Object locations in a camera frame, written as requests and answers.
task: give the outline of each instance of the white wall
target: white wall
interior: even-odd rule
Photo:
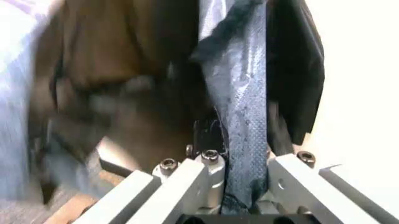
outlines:
[[[399,167],[399,0],[306,0],[325,50],[326,80],[302,149],[318,167]]]

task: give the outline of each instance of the blue fabric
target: blue fabric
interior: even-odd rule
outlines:
[[[200,42],[192,57],[202,64],[227,130],[222,213],[247,213],[267,190],[266,2],[203,0],[200,7]]]

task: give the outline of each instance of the wooden surface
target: wooden surface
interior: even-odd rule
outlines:
[[[123,177],[105,170],[100,171],[99,176],[115,186],[123,180]],[[47,219],[44,224],[67,224],[69,221],[78,218],[86,207],[93,205],[95,202],[90,196],[78,193]]]

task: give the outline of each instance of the black fabric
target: black fabric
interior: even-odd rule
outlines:
[[[266,21],[268,101],[278,103],[292,143],[302,145],[323,90],[321,39],[304,0],[269,0]]]
[[[287,124],[279,113],[278,103],[268,100],[266,108],[267,141],[272,152],[276,156],[294,153]]]

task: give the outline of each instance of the hex socket screw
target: hex socket screw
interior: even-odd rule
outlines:
[[[170,176],[177,169],[178,163],[176,160],[168,158],[159,163],[159,167],[163,175]]]
[[[316,157],[307,151],[300,151],[297,153],[297,158],[304,162],[308,167],[314,168]]]
[[[213,165],[218,162],[219,153],[216,150],[206,150],[201,153],[201,160],[204,164]]]

